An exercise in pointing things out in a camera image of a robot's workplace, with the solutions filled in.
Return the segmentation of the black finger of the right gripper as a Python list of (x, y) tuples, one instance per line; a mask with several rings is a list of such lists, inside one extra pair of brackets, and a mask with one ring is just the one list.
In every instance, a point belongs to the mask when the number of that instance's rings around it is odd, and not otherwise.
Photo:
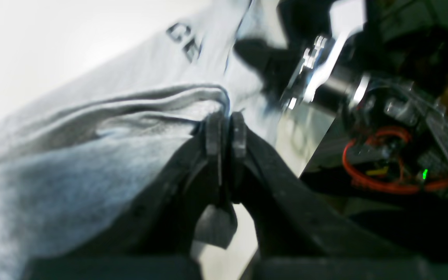
[(263, 39), (242, 39), (234, 51), (255, 70), (270, 94), (281, 94), (287, 87), (302, 58), (306, 44), (290, 44), (286, 49), (268, 46)]

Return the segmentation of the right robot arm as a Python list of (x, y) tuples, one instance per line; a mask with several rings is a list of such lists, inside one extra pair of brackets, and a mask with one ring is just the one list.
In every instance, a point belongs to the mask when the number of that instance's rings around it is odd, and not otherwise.
[[(434, 192), (448, 188), (448, 119), (446, 108), (433, 103), (427, 92), (387, 74), (357, 69), (353, 52), (375, 48), (366, 0), (308, 0), (293, 8), (307, 22), (306, 34), (288, 39), (283, 48), (246, 34), (235, 49), (263, 72), (271, 92), (268, 112), (279, 118), (272, 129), (280, 153), (300, 172), (315, 157), (333, 123), (343, 126), (347, 141), (341, 161), (364, 189), (388, 194)], [(347, 153), (371, 146), (399, 164), (400, 176), (384, 182), (361, 173)]]

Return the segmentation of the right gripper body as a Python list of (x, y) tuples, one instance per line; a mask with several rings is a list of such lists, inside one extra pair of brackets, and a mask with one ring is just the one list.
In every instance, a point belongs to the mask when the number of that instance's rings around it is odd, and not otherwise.
[(347, 37), (334, 39), (320, 34), (304, 50), (281, 96), (284, 112), (302, 104), (325, 113), (352, 113), (360, 105), (370, 75), (338, 64)]

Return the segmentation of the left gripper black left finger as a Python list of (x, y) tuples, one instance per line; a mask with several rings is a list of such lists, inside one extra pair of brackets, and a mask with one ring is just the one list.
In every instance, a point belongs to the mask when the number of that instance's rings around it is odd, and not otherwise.
[(34, 262), (27, 280), (201, 280), (189, 257), (203, 211), (223, 185), (224, 114), (214, 113), (106, 231), (70, 254)]

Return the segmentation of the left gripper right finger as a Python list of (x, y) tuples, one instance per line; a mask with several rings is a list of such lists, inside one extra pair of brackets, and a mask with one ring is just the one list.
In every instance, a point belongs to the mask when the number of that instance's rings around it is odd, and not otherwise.
[(297, 178), (241, 113), (229, 120), (229, 189), (255, 223), (254, 280), (433, 280), (423, 259), (342, 217)]

